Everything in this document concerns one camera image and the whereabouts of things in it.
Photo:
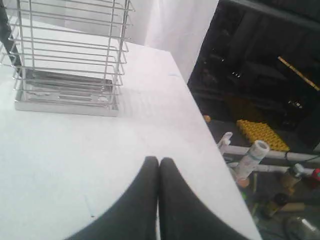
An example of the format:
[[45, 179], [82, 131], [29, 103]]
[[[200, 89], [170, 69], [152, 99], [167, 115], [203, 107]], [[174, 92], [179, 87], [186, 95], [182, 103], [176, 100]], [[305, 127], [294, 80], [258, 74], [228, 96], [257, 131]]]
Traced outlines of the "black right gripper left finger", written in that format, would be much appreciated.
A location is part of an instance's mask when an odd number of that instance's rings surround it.
[[155, 240], [159, 162], [147, 156], [123, 195], [70, 240]]

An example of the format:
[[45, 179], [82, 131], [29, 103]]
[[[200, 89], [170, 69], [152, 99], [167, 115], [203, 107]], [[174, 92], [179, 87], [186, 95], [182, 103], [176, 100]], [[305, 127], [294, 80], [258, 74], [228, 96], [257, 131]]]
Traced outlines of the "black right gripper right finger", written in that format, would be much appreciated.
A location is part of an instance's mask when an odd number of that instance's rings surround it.
[[196, 196], [174, 160], [159, 165], [159, 227], [162, 240], [251, 240], [218, 216]]

